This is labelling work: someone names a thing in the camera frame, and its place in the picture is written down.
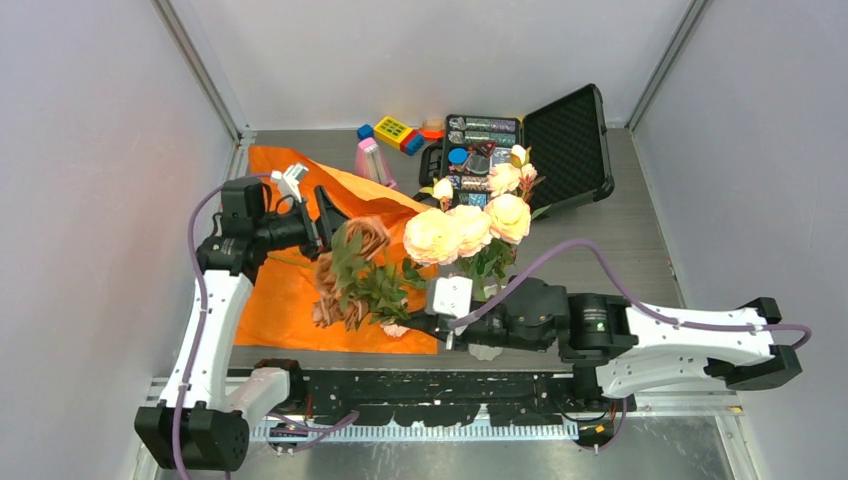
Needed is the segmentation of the small pink rose stem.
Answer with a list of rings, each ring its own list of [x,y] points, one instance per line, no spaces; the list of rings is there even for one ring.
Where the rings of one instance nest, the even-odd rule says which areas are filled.
[[[395,339],[403,337],[410,331],[408,327],[396,323],[383,324],[381,329],[387,336]]]

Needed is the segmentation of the brown rose flower stem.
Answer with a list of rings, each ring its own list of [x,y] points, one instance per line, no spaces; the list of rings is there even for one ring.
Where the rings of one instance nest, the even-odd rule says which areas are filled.
[[[425,280],[422,286],[407,282],[404,259],[393,261],[390,247],[390,232],[375,216],[348,220],[334,234],[331,250],[315,263],[315,326],[341,324],[352,331],[367,322],[381,328],[409,316],[410,294],[421,291]]]

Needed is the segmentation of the orange yellow wrapping paper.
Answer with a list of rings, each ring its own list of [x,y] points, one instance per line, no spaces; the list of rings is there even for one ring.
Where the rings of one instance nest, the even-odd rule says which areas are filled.
[[[389,259],[400,265],[406,252],[402,238],[409,219],[428,207],[405,194],[353,173],[316,163],[302,153],[284,147],[252,146],[248,150],[252,173],[284,171],[301,163],[308,168],[301,187],[315,218],[314,188],[322,186],[331,201],[348,217],[378,216],[391,236]],[[365,322],[347,331],[335,324],[317,327],[312,319],[319,300],[314,283],[314,264],[296,248],[275,252],[260,268],[252,294],[242,313],[235,343],[331,352],[424,354],[437,352],[437,340],[420,332],[391,337],[376,324]]]

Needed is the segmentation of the peach rose flower stem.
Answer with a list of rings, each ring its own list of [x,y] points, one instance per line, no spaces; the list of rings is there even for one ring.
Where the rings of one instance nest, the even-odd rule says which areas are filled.
[[[533,165],[532,148],[514,145],[506,163],[487,177],[490,200],[483,211],[490,219],[490,234],[497,253],[490,271],[499,289],[506,285],[506,268],[515,263],[518,245],[529,235],[533,220],[549,206],[532,207],[535,188],[544,180]]]

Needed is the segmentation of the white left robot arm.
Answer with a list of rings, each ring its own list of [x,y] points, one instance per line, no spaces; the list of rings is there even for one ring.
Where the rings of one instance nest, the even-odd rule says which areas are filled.
[[[185,335],[156,404],[140,407],[134,420],[157,464],[183,479],[193,471],[237,471],[253,428],[276,408],[293,414],[305,405],[306,382],[294,360],[263,360],[228,393],[233,343],[269,253],[297,248],[313,260],[347,219],[324,187],[307,197],[298,178],[279,171],[228,180],[205,199],[219,206],[202,242],[188,227],[195,289]]]

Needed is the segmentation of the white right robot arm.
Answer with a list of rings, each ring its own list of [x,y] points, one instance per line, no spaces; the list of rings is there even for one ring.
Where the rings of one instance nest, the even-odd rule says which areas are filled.
[[[540,399],[562,412],[601,412],[651,388],[717,379],[729,390],[779,388],[797,377],[797,350],[776,343],[780,311],[759,297],[730,311],[636,306],[622,296],[567,292],[527,278],[478,320],[450,321],[482,308],[462,277],[438,278],[427,305],[401,326],[437,338],[449,349],[475,347],[545,352],[556,348],[571,376]]]

